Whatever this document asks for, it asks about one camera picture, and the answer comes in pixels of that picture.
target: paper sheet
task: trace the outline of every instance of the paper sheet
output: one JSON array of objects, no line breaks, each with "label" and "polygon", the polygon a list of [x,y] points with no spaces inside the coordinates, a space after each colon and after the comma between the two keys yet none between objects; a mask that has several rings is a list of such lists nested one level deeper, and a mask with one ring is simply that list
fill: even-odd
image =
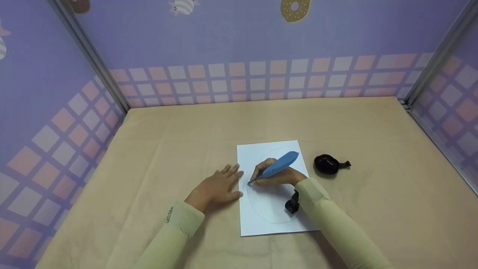
[{"label": "paper sheet", "polygon": [[244,171],[239,181],[241,236],[295,233],[318,230],[302,210],[294,215],[285,209],[285,202],[294,194],[292,185],[247,186],[254,168],[267,158],[280,158],[289,151],[299,153],[290,166],[309,176],[297,140],[238,145],[238,163]]}]

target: checkered pattern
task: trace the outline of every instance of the checkered pattern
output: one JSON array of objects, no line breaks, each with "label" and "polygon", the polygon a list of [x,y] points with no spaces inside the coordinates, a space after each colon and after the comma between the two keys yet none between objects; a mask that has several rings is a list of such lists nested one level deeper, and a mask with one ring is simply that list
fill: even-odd
[{"label": "checkered pattern", "polygon": [[0,167],[0,268],[35,266],[121,125],[98,82],[88,82]]},{"label": "checkered pattern", "polygon": [[478,184],[478,70],[451,57],[415,109]]},{"label": "checkered pattern", "polygon": [[431,53],[111,70],[131,107],[307,97],[403,99]]}]

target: beige tablecloth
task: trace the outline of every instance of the beige tablecloth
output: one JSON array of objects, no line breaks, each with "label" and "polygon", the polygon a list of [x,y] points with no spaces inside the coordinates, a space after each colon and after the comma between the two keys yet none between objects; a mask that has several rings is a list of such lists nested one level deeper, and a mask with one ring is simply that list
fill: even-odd
[{"label": "beige tablecloth", "polygon": [[[128,116],[39,269],[128,268],[169,207],[235,163],[236,145],[298,140],[350,160],[319,182],[396,268],[475,268],[478,199],[394,98],[140,108]],[[342,268],[320,232],[240,237],[239,204],[209,214],[178,268]]]}]

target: wallpaper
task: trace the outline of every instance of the wallpaper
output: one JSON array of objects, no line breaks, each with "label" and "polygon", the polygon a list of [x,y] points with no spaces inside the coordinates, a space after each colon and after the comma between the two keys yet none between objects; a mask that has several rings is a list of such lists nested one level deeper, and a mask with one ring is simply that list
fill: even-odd
[{"label": "wallpaper", "polygon": [[460,44],[415,109],[478,184],[478,25]]},{"label": "wallpaper", "polygon": [[104,0],[77,18],[132,107],[403,98],[466,2]]},{"label": "wallpaper", "polygon": [[46,1],[0,4],[0,268],[32,269],[122,114]]}]

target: light green sleeve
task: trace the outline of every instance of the light green sleeve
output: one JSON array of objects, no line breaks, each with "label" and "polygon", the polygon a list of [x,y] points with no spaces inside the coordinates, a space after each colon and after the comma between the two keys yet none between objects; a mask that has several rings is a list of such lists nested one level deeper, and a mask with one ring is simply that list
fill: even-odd
[{"label": "light green sleeve", "polygon": [[300,207],[320,228],[349,269],[391,269],[378,247],[329,197],[316,179],[295,186]]},{"label": "light green sleeve", "polygon": [[176,202],[156,237],[133,269],[173,269],[186,243],[204,220],[204,214],[185,202]]}]

